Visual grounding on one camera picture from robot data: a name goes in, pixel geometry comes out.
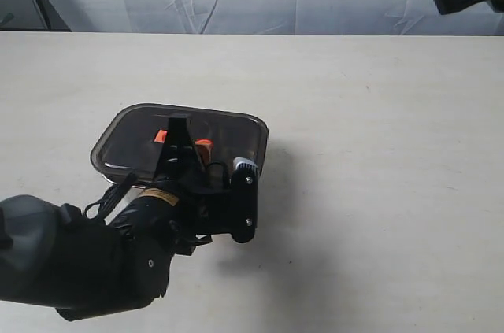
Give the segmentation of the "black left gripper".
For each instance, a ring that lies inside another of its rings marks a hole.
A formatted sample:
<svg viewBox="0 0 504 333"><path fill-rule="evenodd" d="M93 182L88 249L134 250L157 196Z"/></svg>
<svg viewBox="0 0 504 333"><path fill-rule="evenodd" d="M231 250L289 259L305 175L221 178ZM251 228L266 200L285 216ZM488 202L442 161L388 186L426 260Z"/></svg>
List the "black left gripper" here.
<svg viewBox="0 0 504 333"><path fill-rule="evenodd" d="M155 169L155 181L129 205L134 236L149 236L172 254L191 256L213 235L232 230L231 177L210 167L213 142L193 140L190 116L169 116L167 135Z"/></svg>

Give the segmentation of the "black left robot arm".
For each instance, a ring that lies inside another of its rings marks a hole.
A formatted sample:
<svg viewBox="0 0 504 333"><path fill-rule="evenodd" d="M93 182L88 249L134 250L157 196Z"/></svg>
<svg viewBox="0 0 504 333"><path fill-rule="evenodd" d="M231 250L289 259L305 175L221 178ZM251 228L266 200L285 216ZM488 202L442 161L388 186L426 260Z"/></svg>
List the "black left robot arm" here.
<svg viewBox="0 0 504 333"><path fill-rule="evenodd" d="M171 261L211 242L211 195L186 116L168 120L152 179L130 171L96 201L97 213L23 194L1 203L1 298L57 310L68 321L147 307L165 295Z"/></svg>

